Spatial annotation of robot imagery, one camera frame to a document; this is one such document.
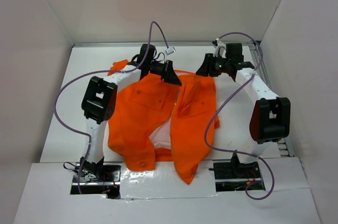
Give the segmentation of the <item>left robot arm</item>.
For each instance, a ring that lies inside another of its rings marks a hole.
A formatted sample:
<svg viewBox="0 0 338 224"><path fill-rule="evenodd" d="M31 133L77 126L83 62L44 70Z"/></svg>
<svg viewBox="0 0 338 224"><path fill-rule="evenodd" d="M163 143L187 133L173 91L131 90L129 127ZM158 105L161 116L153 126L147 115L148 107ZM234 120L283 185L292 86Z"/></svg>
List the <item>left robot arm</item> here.
<svg viewBox="0 0 338 224"><path fill-rule="evenodd" d="M121 69L103 78L93 76L87 86L81 108L86 118L86 136L89 137L87 149L80 159L79 170L92 181L104 176L103 141L108 120L114 114L117 94L147 76L149 73L160 76L160 80L181 86L174 72L171 60L159 62L154 59L156 47L143 44L139 54Z"/></svg>

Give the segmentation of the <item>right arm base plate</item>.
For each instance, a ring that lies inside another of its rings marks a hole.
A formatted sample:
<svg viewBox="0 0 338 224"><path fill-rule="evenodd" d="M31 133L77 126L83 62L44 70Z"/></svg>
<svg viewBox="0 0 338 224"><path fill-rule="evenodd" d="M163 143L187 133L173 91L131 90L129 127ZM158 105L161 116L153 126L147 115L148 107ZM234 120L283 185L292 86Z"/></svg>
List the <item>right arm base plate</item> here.
<svg viewBox="0 0 338 224"><path fill-rule="evenodd" d="M209 168L214 175L215 189L217 192L264 190L258 162L243 164L233 154L229 161L213 162Z"/></svg>

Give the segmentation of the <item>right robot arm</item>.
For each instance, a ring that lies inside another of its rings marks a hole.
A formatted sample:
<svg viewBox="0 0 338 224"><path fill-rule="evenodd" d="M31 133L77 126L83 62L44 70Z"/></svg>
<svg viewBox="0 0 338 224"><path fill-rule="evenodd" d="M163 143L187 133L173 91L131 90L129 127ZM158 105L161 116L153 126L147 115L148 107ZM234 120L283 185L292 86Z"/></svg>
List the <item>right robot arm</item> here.
<svg viewBox="0 0 338 224"><path fill-rule="evenodd" d="M287 97L275 94L258 76L255 66L245 61L241 43L224 44L216 39L212 44L215 51L205 55L196 74L210 77L228 74L253 103L249 138L230 160L232 175L241 178L266 149L289 135L291 104Z"/></svg>

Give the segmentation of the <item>orange jacket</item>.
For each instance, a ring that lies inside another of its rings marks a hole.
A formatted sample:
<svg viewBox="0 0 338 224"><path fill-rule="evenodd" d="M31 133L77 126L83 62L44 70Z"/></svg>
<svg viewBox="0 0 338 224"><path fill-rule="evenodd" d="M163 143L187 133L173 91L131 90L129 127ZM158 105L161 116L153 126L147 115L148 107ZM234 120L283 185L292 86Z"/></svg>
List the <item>orange jacket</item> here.
<svg viewBox="0 0 338 224"><path fill-rule="evenodd" d="M108 147L131 171L173 162L178 176L190 184L220 126L217 90L211 77L180 71L179 80L177 86L149 74L121 90L108 122Z"/></svg>

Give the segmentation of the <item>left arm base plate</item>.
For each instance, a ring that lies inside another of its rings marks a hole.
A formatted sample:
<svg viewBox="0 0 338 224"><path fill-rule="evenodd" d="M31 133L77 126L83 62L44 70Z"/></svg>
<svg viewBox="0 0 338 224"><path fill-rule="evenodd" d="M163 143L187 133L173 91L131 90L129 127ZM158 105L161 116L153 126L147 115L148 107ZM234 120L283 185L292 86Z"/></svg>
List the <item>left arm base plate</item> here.
<svg viewBox="0 0 338 224"><path fill-rule="evenodd" d="M82 170L78 179L80 164L64 162L63 168L73 173L71 195L78 195L78 185L82 194L102 194L108 199L120 199L121 164L104 164L99 175Z"/></svg>

